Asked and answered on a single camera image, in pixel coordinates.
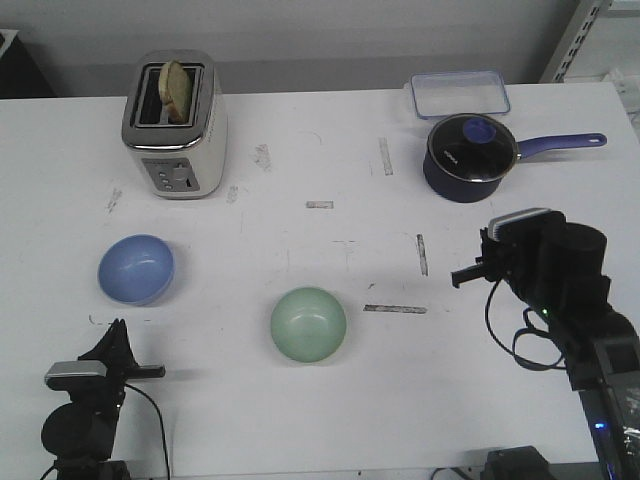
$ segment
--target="table surface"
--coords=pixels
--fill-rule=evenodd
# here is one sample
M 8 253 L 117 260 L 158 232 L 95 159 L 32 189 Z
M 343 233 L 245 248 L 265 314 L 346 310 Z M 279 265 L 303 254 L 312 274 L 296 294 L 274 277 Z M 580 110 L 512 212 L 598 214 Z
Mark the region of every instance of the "table surface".
M 501 121 L 519 140 L 602 132 L 609 143 L 540 154 L 491 197 L 457 204 L 425 182 L 432 123 L 415 118 L 405 90 L 227 95 L 222 182 L 175 201 L 148 190 L 120 139 L 124 98 L 1 102 L 5 476 L 51 464 L 40 429 L 68 400 L 43 375 L 93 347 L 114 318 L 126 319 L 139 363 L 167 367 L 138 386 L 164 413 L 176 476 L 478 465 L 488 450 L 520 445 L 551 462 L 594 461 L 566 375 L 518 367 L 485 330 L 490 285 L 456 290 L 450 272 L 473 263 L 491 218 L 561 210 L 607 235 L 610 302 L 637 328 L 640 147 L 608 84 L 508 94 Z M 136 233 L 165 239 L 177 262 L 147 307 L 109 300 L 96 279 L 102 254 Z M 269 321 L 284 293 L 310 285 L 336 295 L 348 331 L 334 355 L 305 365 L 278 352 Z M 498 290 L 493 318 L 506 341 L 522 308 Z M 546 344 L 523 348 L 555 359 Z M 115 445 L 134 475 L 163 473 L 155 413 L 133 392 Z

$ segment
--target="purple handle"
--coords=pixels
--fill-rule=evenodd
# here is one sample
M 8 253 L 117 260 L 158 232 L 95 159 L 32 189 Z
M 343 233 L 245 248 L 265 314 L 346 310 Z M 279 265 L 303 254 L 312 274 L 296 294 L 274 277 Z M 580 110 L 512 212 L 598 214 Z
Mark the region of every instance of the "purple handle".
M 538 137 L 518 142 L 520 158 L 527 158 L 536 153 L 556 148 L 601 147 L 607 144 L 607 137 L 602 133 L 583 133 L 579 135 L 556 135 Z

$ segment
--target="white wall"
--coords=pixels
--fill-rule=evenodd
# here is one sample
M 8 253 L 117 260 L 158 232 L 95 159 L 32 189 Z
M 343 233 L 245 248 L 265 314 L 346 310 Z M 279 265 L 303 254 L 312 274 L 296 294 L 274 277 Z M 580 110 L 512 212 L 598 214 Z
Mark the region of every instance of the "white wall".
M 401 87 L 498 69 L 536 82 L 577 0 L 3 0 L 61 95 L 124 95 L 146 52 L 197 48 L 223 90 Z

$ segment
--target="bread slice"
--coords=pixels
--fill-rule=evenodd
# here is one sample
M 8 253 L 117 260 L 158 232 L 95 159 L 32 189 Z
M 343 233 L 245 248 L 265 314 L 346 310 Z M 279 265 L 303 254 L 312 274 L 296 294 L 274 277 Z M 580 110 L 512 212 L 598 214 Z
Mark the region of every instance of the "bread slice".
M 160 100 L 173 123 L 187 123 L 191 108 L 191 79 L 175 60 L 165 63 L 158 78 Z

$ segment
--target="green bowl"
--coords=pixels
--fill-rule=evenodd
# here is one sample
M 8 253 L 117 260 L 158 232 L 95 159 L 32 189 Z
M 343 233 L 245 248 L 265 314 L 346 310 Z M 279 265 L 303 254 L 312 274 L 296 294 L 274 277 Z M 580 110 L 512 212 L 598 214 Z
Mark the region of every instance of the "green bowl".
M 333 295 L 320 288 L 292 290 L 271 313 L 271 337 L 298 362 L 317 362 L 335 352 L 347 331 L 347 318 Z

